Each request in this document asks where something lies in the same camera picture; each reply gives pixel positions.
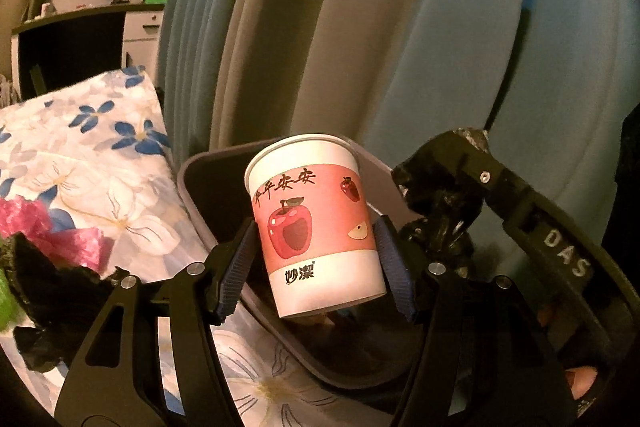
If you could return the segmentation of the right hand with painted nails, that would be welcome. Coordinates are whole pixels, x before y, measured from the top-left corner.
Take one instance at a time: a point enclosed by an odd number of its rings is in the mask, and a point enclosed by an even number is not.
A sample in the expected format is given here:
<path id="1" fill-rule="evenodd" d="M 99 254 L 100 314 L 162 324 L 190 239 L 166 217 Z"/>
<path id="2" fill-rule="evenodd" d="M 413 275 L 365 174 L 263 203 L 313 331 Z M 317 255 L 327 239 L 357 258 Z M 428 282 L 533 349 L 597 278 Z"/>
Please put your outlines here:
<path id="1" fill-rule="evenodd" d="M 553 317 L 553 310 L 545 306 L 541 308 L 538 313 L 538 322 L 542 327 L 546 327 L 550 324 Z M 593 366 L 581 366 L 572 367 L 571 369 L 565 369 L 564 377 L 570 387 L 570 393 L 575 401 L 582 399 L 582 397 L 591 389 L 596 378 L 598 376 L 598 370 Z"/>

